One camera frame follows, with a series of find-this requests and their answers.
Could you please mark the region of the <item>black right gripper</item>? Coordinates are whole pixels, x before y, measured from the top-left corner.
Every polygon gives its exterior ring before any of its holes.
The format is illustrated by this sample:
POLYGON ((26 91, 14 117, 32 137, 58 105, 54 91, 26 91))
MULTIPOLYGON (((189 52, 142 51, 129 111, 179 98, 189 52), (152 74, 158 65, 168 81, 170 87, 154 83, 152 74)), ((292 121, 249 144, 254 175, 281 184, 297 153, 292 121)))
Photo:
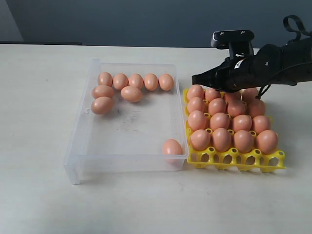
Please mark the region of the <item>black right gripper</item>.
POLYGON ((203 85, 218 91, 236 92, 262 87, 267 83, 268 56, 255 55, 223 62, 217 68, 192 75, 192 85, 203 85))

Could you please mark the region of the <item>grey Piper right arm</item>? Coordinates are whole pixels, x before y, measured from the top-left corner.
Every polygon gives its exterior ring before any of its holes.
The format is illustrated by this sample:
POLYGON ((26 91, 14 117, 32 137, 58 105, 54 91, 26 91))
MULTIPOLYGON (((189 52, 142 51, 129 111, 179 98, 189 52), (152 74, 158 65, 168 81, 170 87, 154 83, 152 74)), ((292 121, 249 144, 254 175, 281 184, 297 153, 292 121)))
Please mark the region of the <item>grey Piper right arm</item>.
POLYGON ((312 39, 282 47, 266 44, 255 55, 226 58, 219 66, 193 75, 193 85, 227 93, 281 84, 296 86, 312 79, 312 39))

